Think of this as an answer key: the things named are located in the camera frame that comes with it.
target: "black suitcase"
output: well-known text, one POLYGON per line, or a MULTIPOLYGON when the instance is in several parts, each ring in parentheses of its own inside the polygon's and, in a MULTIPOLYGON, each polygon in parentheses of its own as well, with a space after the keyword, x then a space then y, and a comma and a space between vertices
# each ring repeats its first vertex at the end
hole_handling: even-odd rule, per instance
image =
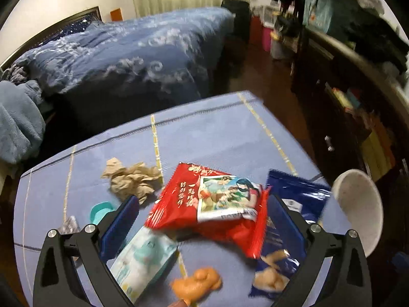
POLYGON ((248 43, 251 21, 250 4, 243 0, 223 0, 222 8, 226 8, 235 15, 233 35, 240 37, 245 43, 248 43))

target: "silver screw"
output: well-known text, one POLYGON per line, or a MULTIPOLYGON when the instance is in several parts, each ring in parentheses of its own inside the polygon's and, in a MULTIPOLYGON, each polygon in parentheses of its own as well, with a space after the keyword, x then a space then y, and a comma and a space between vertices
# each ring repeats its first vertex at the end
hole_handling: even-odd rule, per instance
POLYGON ((57 231, 52 229, 51 231, 48 232, 47 234, 50 238, 54 238, 57 235, 57 231))
POLYGON ((321 226, 318 224, 312 224, 311 225, 311 231, 314 233, 320 233, 321 232, 321 226))
POLYGON ((355 231, 354 229, 350 229, 349 232, 348 232, 348 234, 349 234, 349 236, 350 236, 351 238, 356 238, 356 237, 358 236, 357 231, 355 231))
POLYGON ((89 224, 85 227, 85 232, 92 233, 95 231, 95 225, 89 224))

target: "white bowl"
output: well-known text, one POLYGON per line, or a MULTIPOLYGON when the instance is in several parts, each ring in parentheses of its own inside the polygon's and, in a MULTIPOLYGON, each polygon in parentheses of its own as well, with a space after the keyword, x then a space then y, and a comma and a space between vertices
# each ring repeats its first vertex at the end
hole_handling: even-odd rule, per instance
POLYGON ((378 244, 383 227, 382 201, 375 183, 364 172, 351 169, 334 181, 332 193, 358 232, 368 257, 378 244))

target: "blue towel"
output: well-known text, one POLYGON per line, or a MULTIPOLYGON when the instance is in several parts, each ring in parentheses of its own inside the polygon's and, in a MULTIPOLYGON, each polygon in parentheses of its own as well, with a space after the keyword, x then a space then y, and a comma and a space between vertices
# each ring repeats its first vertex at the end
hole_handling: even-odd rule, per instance
POLYGON ((35 155, 46 129, 36 105, 39 88, 35 81, 29 82, 19 86, 0 82, 0 159, 10 164, 35 155))

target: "orange toy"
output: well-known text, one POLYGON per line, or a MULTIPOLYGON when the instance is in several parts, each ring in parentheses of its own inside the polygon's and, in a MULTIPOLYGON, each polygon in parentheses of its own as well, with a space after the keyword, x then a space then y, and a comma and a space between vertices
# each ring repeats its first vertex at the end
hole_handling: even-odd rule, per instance
POLYGON ((198 269, 193 276, 176 279, 171 283, 175 295, 183 299, 188 306, 210 291, 219 289, 221 285, 220 275, 213 268, 198 269))

